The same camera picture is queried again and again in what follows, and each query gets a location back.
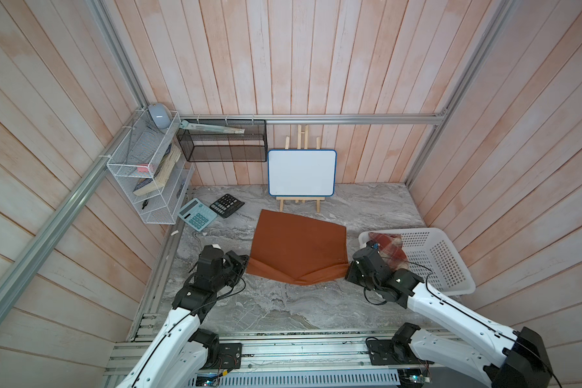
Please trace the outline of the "red plaid skirt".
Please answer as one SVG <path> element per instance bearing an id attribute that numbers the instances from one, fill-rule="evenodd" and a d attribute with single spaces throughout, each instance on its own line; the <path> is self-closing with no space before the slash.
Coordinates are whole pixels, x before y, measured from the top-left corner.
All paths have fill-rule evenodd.
<path id="1" fill-rule="evenodd" d="M 379 255 L 392 271 L 409 269 L 409 260 L 404 252 L 401 234 L 370 232 L 369 238 L 378 244 Z"/>

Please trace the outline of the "white plastic basket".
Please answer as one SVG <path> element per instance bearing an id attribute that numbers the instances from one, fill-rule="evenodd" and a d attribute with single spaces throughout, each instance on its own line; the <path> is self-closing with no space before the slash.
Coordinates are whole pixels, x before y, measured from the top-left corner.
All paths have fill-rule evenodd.
<path id="1" fill-rule="evenodd" d="M 438 228 L 412 228 L 377 231 L 378 234 L 400 234 L 403 251 L 412 265 L 410 270 L 447 296 L 475 292 L 476 285 L 446 233 Z"/>

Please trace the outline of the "rust orange skirt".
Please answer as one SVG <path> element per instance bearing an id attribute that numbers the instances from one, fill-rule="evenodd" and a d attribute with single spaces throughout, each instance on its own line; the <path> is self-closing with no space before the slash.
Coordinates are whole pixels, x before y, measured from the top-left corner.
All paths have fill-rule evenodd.
<path id="1" fill-rule="evenodd" d="M 343 278 L 349 268 L 347 230 L 328 221 L 262 210 L 247 272 L 296 286 Z"/>

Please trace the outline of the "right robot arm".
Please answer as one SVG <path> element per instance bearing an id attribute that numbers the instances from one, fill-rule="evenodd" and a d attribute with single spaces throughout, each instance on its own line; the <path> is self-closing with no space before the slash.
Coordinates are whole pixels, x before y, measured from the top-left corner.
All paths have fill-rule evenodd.
<path id="1" fill-rule="evenodd" d="M 404 323 L 389 341 L 373 337 L 365 341 L 373 365 L 437 363 L 488 387 L 547 387 L 558 379 L 536 331 L 495 323 L 439 292 L 421 276 L 405 268 L 392 270 L 375 242 L 353 255 L 345 279 L 458 337 L 440 339 Z"/>

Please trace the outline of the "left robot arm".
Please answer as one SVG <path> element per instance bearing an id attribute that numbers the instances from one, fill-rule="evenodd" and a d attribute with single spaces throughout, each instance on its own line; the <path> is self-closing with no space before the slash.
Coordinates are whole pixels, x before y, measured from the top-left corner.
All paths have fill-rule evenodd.
<path id="1" fill-rule="evenodd" d="M 242 344 L 221 344 L 202 328 L 217 302 L 237 294 L 250 257 L 217 245 L 201 251 L 193 272 L 177 292 L 162 328 L 119 387 L 186 387 L 200 370 L 213 370 L 211 383 L 241 366 Z"/>

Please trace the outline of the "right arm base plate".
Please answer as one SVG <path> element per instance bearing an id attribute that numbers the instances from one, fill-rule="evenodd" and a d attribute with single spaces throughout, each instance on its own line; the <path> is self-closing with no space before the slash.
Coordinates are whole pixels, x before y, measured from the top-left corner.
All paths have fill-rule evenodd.
<path id="1" fill-rule="evenodd" d="M 432 361 L 418 358 L 408 344 L 394 339 L 378 339 L 370 336 L 365 339 L 371 365 L 431 365 Z"/>

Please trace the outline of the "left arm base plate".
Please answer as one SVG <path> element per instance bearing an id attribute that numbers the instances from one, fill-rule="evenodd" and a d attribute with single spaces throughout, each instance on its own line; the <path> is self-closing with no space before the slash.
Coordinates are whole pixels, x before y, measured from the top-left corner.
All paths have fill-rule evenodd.
<path id="1" fill-rule="evenodd" d="M 241 343 L 215 344 L 207 348 L 207 359 L 201 370 L 237 370 L 242 363 Z"/>

